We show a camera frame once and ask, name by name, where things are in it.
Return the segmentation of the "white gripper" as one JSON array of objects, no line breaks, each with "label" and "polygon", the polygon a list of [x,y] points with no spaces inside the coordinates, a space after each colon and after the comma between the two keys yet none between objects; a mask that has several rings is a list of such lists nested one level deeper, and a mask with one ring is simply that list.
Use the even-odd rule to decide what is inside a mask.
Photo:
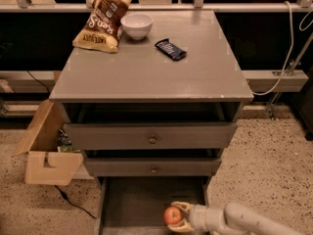
[{"label": "white gripper", "polygon": [[194,229],[202,232],[215,232],[222,235],[225,228],[224,211],[203,205],[194,205],[187,202],[175,201],[171,203],[175,217],[188,217],[177,224],[169,224],[168,228],[176,233],[193,232]]}]

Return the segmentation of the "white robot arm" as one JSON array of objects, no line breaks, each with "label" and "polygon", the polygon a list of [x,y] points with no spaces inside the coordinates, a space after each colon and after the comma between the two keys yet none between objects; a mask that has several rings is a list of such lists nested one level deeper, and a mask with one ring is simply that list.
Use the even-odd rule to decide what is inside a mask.
[{"label": "white robot arm", "polygon": [[178,233],[201,231],[211,235],[302,235],[237,203],[217,209],[173,202],[164,211],[163,219],[171,231]]}]

